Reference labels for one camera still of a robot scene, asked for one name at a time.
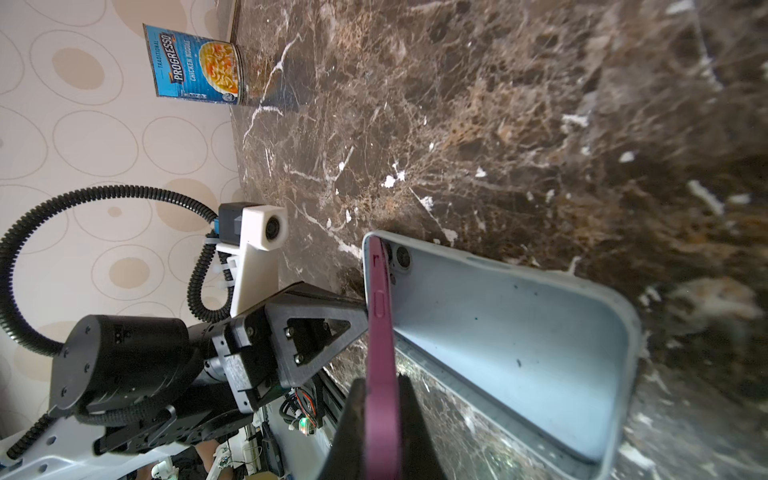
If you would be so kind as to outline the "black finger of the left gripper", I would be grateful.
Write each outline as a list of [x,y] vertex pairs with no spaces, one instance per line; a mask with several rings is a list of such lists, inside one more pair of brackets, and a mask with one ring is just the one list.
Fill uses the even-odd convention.
[[368,329],[364,301],[305,282],[278,292],[263,309],[284,388],[308,382]]

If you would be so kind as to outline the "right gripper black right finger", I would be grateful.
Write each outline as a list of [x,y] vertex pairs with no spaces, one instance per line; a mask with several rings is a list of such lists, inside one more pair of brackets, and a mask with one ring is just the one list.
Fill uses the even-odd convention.
[[412,382],[398,376],[401,420],[401,478],[445,480]]

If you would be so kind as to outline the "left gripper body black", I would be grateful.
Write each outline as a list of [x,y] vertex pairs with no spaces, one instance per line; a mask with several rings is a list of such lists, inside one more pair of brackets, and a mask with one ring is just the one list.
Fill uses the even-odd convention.
[[213,348],[207,370],[219,382],[224,378],[242,414],[255,414],[285,393],[263,308],[216,323],[207,334]]

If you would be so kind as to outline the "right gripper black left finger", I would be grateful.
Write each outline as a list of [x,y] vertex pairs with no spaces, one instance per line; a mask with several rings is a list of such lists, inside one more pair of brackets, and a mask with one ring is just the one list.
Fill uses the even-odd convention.
[[336,433],[318,480],[365,479],[366,381],[356,379],[349,391]]

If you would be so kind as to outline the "black phone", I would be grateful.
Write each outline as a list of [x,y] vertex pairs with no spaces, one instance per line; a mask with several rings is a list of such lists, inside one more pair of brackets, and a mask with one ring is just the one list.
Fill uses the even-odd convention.
[[401,477],[399,382],[391,309],[389,258],[377,236],[367,240],[369,317],[365,398],[365,473],[368,479]]

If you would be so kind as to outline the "light blue case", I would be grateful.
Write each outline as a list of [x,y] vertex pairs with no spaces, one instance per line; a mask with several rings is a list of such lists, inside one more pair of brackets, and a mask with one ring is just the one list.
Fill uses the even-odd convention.
[[628,300],[385,231],[364,237],[363,265],[401,354],[563,477],[609,477],[642,336]]

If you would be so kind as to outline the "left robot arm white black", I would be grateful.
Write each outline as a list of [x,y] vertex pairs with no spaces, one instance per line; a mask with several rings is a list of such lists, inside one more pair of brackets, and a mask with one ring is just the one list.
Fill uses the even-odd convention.
[[65,418],[100,426],[95,454],[143,454],[174,442],[232,433],[265,404],[310,380],[367,327],[363,303],[298,282],[233,313],[207,308],[204,277],[217,258],[208,234],[187,289],[197,323],[177,318],[89,315],[65,342],[37,332],[21,315],[12,276],[22,247],[47,220],[91,201],[136,198],[183,207],[209,223],[216,213],[170,190],[99,186],[54,197],[30,210],[1,241],[1,325],[20,346],[53,360],[47,413],[8,452],[22,462]]

